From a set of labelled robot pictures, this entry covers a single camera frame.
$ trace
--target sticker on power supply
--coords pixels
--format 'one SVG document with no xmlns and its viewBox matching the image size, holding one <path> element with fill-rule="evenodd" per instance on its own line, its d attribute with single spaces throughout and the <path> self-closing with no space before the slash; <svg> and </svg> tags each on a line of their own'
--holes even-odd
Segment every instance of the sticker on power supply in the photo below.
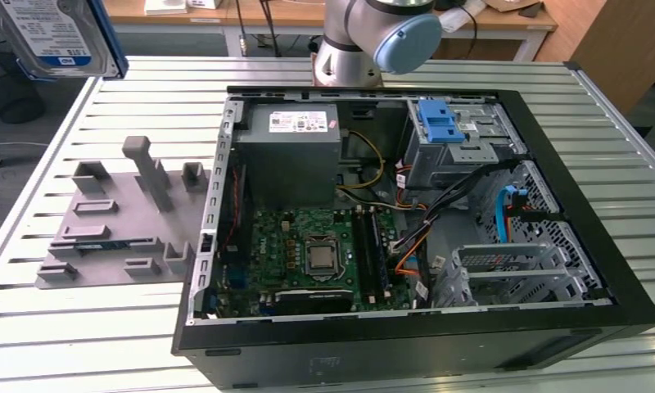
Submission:
<svg viewBox="0 0 655 393">
<path fill-rule="evenodd" d="M 326 133 L 327 112 L 273 112 L 270 133 Z"/>
</svg>

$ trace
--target hard drive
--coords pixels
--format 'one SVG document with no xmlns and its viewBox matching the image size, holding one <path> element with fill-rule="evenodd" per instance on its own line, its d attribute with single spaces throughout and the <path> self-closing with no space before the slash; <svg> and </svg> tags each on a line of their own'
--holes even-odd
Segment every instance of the hard drive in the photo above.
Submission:
<svg viewBox="0 0 655 393">
<path fill-rule="evenodd" d="M 0 0 L 0 31 L 32 79 L 126 76 L 102 0 Z"/>
</svg>

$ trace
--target blue drive bay latch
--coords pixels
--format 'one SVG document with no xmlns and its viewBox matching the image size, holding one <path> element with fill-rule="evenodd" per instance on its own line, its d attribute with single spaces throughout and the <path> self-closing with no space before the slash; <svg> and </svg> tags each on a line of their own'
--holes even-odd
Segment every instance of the blue drive bay latch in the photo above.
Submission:
<svg viewBox="0 0 655 393">
<path fill-rule="evenodd" d="M 449 109 L 448 103 L 444 100 L 422 100 L 418 105 L 430 143 L 466 141 L 466 135 L 457 128 L 457 114 Z"/>
</svg>

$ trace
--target green motherboard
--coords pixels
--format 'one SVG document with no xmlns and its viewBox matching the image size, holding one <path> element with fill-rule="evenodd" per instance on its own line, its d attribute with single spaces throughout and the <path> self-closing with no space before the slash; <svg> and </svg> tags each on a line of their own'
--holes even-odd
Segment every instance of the green motherboard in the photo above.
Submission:
<svg viewBox="0 0 655 393">
<path fill-rule="evenodd" d="M 389 282 L 377 301 L 363 297 L 359 252 L 353 231 L 355 210 L 258 210 L 253 221 L 250 264 L 243 270 L 247 284 L 230 292 L 233 316 L 273 314 L 271 295 L 297 290 L 347 290 L 354 302 L 350 311 L 408 309 L 410 292 L 405 280 Z M 388 244 L 397 238 L 390 210 L 370 213 L 377 236 L 388 254 Z"/>
</svg>

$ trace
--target slotted metal table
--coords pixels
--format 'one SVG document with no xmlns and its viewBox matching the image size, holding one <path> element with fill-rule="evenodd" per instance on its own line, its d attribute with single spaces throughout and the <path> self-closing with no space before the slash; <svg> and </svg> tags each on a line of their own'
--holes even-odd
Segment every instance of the slotted metal table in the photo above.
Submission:
<svg viewBox="0 0 655 393">
<path fill-rule="evenodd" d="M 0 229 L 0 392 L 215 389 L 171 355 L 182 283 L 42 291 L 36 271 L 79 160 L 135 169 L 147 135 L 169 170 L 211 167 L 229 85 L 310 85 L 307 59 L 133 57 L 123 81 L 90 79 Z M 655 154 L 582 72 L 561 64 L 433 61 L 388 86 L 520 90 L 655 302 Z M 534 372 L 350 383 L 323 391 L 655 392 L 655 328 Z"/>
</svg>

